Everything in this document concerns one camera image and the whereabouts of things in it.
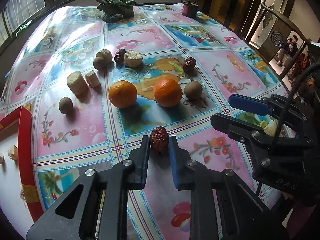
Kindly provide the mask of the red jujube gripped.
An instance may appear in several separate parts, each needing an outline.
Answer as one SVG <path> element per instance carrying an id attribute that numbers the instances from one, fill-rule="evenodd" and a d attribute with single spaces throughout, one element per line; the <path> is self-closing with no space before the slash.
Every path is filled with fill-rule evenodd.
<path id="1" fill-rule="evenodd" d="M 153 153 L 158 155 L 169 154 L 169 136 L 167 130 L 162 127 L 156 127 L 150 134 L 150 144 Z"/>

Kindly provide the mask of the pale corn cob piece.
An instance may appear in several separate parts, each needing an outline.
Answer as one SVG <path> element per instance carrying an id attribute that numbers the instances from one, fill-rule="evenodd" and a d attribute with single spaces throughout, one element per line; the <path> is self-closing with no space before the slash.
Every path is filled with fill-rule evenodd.
<path id="1" fill-rule="evenodd" d="M 275 121 L 271 120 L 268 122 L 266 120 L 263 120 L 260 122 L 259 126 L 264 130 L 264 132 L 267 135 L 274 137 L 277 130 L 277 123 Z"/>

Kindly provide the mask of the brown longan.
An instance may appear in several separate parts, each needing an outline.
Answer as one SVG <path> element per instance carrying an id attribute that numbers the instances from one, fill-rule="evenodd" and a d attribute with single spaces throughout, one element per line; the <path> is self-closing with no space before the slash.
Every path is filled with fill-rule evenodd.
<path id="1" fill-rule="evenodd" d="M 93 60 L 93 67 L 97 70 L 102 70 L 106 68 L 106 61 L 103 57 L 96 57 Z"/>
<path id="2" fill-rule="evenodd" d="M 73 102 L 70 98 L 64 97 L 59 101 L 59 110 L 66 115 L 73 109 Z"/>
<path id="3" fill-rule="evenodd" d="M 202 85 L 198 81 L 190 81 L 184 87 L 184 94 L 189 101 L 197 100 L 202 95 Z"/>

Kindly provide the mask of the large orange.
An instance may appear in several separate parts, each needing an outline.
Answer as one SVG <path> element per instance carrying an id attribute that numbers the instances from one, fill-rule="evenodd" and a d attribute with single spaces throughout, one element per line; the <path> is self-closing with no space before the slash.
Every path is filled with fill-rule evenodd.
<path id="1" fill-rule="evenodd" d="M 128 108 L 136 103 L 137 89 L 129 81 L 120 80 L 109 88 L 108 98 L 115 107 Z"/>

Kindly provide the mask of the small corn cob chunk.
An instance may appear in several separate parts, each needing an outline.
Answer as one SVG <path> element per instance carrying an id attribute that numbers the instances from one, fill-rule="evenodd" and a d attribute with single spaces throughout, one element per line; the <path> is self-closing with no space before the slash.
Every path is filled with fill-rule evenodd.
<path id="1" fill-rule="evenodd" d="M 88 83 L 90 88 L 95 88 L 100 86 L 99 78 L 97 77 L 95 71 L 93 70 L 85 74 L 85 80 Z"/>

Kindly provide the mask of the tall corn cob piece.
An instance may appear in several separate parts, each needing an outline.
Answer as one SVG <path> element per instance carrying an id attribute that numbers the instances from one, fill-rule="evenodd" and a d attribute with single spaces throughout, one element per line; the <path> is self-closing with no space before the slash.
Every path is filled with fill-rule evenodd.
<path id="1" fill-rule="evenodd" d="M 79 70 L 71 73 L 66 81 L 67 86 L 76 96 L 83 94 L 88 89 L 88 85 Z"/>

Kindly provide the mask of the round corn cob slice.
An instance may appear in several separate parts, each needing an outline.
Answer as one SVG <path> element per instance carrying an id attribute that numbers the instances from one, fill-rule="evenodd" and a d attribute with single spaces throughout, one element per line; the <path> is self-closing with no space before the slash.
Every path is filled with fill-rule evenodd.
<path id="1" fill-rule="evenodd" d="M 143 54 L 137 50 L 128 50 L 124 54 L 124 64 L 128 67 L 138 67 L 142 64 Z"/>

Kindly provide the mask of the red jujube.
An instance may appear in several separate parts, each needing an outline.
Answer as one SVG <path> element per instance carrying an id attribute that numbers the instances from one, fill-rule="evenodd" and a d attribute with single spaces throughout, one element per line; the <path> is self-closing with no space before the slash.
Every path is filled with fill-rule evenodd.
<path id="1" fill-rule="evenodd" d="M 123 48 L 118 49 L 114 55 L 114 61 L 116 63 L 122 63 L 124 61 L 125 53 L 126 53 L 125 49 Z"/>
<path id="2" fill-rule="evenodd" d="M 185 73 L 193 72 L 195 66 L 196 66 L 196 60 L 193 57 L 189 57 L 189 58 L 185 59 L 185 61 L 182 64 L 183 71 Z"/>

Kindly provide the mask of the floral plastic tablecloth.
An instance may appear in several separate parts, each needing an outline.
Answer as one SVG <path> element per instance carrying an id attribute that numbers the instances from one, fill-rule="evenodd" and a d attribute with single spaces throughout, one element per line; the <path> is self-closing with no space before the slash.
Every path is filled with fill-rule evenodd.
<path id="1" fill-rule="evenodd" d="M 252 164 L 244 145 L 212 128 L 211 116 L 223 113 L 259 126 L 275 121 L 234 109 L 233 94 L 256 99 L 273 94 L 287 96 L 286 86 L 274 70 L 235 33 L 199 12 L 182 15 L 182 5 L 134 7 L 134 17 L 118 23 L 102 21 L 94 7 L 63 7 L 48 15 L 23 44 L 1 91 L 1 117 L 25 107 L 32 116 L 31 164 L 43 211 L 87 169 L 102 171 L 129 157 L 142 137 L 158 126 L 177 138 L 191 158 L 211 170 L 233 170 L 251 189 Z M 93 67 L 101 49 L 112 53 L 106 68 Z M 120 48 L 143 54 L 138 67 L 114 61 Z M 183 71 L 193 57 L 191 73 Z M 95 71 L 100 86 L 76 96 L 67 77 L 79 70 Z M 162 107 L 154 86 L 163 78 L 174 79 L 182 89 L 176 106 Z M 125 80 L 137 89 L 136 103 L 117 108 L 109 101 L 109 88 Z M 198 81 L 199 99 L 189 101 L 184 87 Z M 59 101 L 68 97 L 73 109 L 66 115 Z"/>

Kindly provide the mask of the dark bottle pink label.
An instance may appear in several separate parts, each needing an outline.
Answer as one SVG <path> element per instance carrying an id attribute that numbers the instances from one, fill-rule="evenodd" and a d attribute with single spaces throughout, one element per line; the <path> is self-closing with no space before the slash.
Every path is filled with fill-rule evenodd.
<path id="1" fill-rule="evenodd" d="M 198 4 L 195 0 L 184 0 L 182 14 L 185 17 L 196 18 L 198 11 Z"/>

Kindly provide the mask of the red shallow box tray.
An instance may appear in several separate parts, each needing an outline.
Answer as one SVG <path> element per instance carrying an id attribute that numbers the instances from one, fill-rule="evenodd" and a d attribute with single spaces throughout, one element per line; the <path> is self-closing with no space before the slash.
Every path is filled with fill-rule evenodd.
<path id="1" fill-rule="evenodd" d="M 23 239 L 43 214 L 31 164 L 31 121 L 23 106 L 1 119 L 1 211 Z M 12 145 L 17 161 L 8 157 Z"/>

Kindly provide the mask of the green cloth on sill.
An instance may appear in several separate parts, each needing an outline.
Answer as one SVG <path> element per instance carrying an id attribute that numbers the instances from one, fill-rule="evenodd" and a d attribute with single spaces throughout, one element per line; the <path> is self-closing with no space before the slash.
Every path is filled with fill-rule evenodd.
<path id="1" fill-rule="evenodd" d="M 33 20 L 29 20 L 26 24 L 23 24 L 20 26 L 20 28 L 18 29 L 18 31 L 16 31 L 15 36 L 17 37 L 18 35 L 20 35 L 21 32 L 23 32 L 25 29 L 29 28 L 29 25 L 32 23 Z"/>

